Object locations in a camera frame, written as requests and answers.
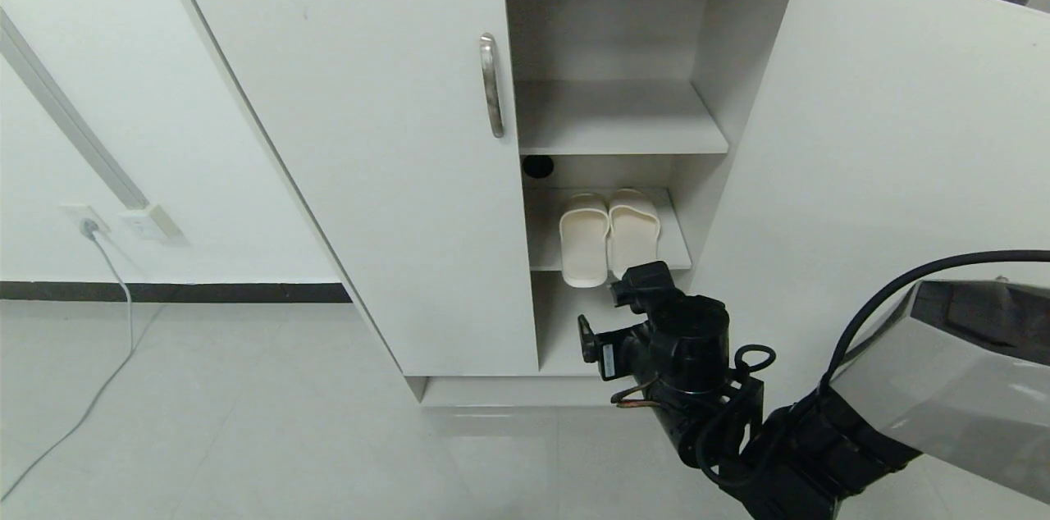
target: metal door handle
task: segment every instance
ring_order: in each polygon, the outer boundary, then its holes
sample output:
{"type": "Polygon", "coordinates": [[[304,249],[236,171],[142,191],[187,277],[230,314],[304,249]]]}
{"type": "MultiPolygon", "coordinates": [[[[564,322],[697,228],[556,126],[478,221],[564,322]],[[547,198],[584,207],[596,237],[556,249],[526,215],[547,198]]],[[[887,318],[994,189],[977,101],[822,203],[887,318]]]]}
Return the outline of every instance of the metal door handle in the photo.
{"type": "Polygon", "coordinates": [[[488,104],[488,122],[492,126],[492,137],[503,139],[500,88],[496,84],[496,39],[488,33],[481,35],[481,79],[485,83],[485,103],[488,104]]]}

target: open cabinet door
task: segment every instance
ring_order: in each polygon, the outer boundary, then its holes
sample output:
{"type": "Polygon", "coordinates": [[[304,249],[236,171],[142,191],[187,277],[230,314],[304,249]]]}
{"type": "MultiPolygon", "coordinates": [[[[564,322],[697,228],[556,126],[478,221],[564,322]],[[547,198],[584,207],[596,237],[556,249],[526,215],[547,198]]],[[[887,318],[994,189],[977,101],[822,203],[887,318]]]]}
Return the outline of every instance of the open cabinet door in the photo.
{"type": "MultiPolygon", "coordinates": [[[[960,252],[1050,248],[1050,15],[998,0],[791,0],[693,291],[814,387],[849,317],[960,252]]],[[[1050,283],[1050,265],[949,276],[1050,283]]]]}

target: black cable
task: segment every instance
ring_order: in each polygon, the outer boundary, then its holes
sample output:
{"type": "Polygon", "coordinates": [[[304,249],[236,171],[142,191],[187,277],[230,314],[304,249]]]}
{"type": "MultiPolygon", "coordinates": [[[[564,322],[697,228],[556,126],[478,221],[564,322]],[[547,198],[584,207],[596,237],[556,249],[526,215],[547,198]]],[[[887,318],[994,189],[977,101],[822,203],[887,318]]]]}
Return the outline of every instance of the black cable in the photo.
{"type": "Polygon", "coordinates": [[[857,333],[867,321],[873,313],[889,297],[896,294],[901,289],[907,287],[911,283],[919,280],[930,274],[940,272],[942,270],[949,270],[951,268],[959,268],[961,266],[974,266],[978,264],[998,264],[998,263],[1010,263],[1010,262],[1050,262],[1050,251],[1040,250],[1040,249],[1011,249],[1011,250],[1000,250],[1000,251],[979,251],[975,253],[963,253],[960,255],[952,255],[951,257],[945,257],[942,259],[937,259],[930,262],[929,264],[924,264],[918,268],[912,268],[907,272],[900,274],[888,285],[882,287],[882,290],[877,292],[875,296],[869,298],[860,311],[853,316],[846,329],[842,332],[839,337],[838,344],[835,346],[835,352],[832,354],[832,361],[827,365],[827,371],[820,378],[820,390],[823,391],[831,386],[832,377],[835,376],[835,371],[839,370],[842,362],[845,360],[846,354],[849,351],[849,345],[853,344],[854,338],[857,337],[857,333]]]}
{"type": "Polygon", "coordinates": [[[741,375],[743,375],[743,377],[749,377],[751,373],[754,372],[763,371],[770,368],[770,366],[776,361],[777,361],[776,351],[774,351],[769,346],[762,346],[761,344],[749,344],[747,346],[741,346],[739,350],[736,351],[736,355],[733,356],[733,363],[736,367],[736,370],[741,375]],[[761,352],[762,354],[765,354],[768,357],[761,362],[758,362],[757,365],[750,365],[743,361],[743,356],[746,354],[750,354],[751,352],[761,352]]]}
{"type": "Polygon", "coordinates": [[[696,457],[696,463],[698,467],[700,467],[700,471],[704,472],[704,475],[706,475],[708,479],[710,479],[712,482],[716,483],[716,485],[720,487],[729,487],[729,488],[747,487],[748,485],[753,483],[756,479],[764,475],[765,467],[770,465],[770,461],[773,459],[773,454],[776,453],[777,451],[777,444],[780,442],[780,440],[783,439],[785,435],[786,427],[785,425],[780,427],[780,429],[777,430],[776,435],[774,435],[774,437],[772,438],[769,448],[765,449],[765,452],[762,454],[762,457],[758,459],[758,463],[755,464],[755,467],[751,470],[751,473],[749,473],[747,477],[741,477],[739,479],[727,479],[723,476],[715,473],[713,469],[711,469],[711,464],[708,463],[708,459],[705,456],[705,453],[707,450],[706,445],[708,443],[708,440],[711,439],[712,432],[714,431],[715,428],[721,425],[721,423],[730,413],[740,409],[741,404],[746,403],[748,399],[751,398],[751,396],[754,395],[754,393],[758,390],[758,386],[759,386],[758,382],[747,382],[743,387],[741,387],[739,392],[737,392],[737,394],[734,395],[732,399],[730,399],[729,403],[726,403],[726,407],[722,409],[722,411],[718,412],[718,415],[715,416],[714,419],[709,421],[708,424],[704,427],[704,430],[700,431],[700,435],[696,438],[696,448],[698,451],[696,457]]]}

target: white tile floor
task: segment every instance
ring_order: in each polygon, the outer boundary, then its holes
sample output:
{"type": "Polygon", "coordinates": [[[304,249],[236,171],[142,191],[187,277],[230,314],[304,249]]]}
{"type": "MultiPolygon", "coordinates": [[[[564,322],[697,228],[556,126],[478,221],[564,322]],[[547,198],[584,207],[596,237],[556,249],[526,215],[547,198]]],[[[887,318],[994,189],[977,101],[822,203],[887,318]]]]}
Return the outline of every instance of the white tile floor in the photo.
{"type": "MultiPolygon", "coordinates": [[[[346,305],[135,308],[139,352],[4,520],[743,520],[651,412],[426,411],[346,305]]],[[[126,348],[123,306],[0,303],[4,488],[126,348]]],[[[1045,520],[929,457],[840,518],[1045,520]]]]}

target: white wall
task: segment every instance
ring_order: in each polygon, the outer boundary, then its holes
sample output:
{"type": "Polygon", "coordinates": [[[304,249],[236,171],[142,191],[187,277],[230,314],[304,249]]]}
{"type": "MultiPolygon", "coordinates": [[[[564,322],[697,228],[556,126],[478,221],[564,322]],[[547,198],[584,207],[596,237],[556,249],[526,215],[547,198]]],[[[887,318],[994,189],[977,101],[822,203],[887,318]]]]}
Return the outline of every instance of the white wall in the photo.
{"type": "Polygon", "coordinates": [[[113,229],[117,267],[153,283],[336,282],[177,0],[0,0],[96,134],[186,236],[131,236],[123,209],[5,64],[0,279],[109,280],[61,203],[113,229]]]}

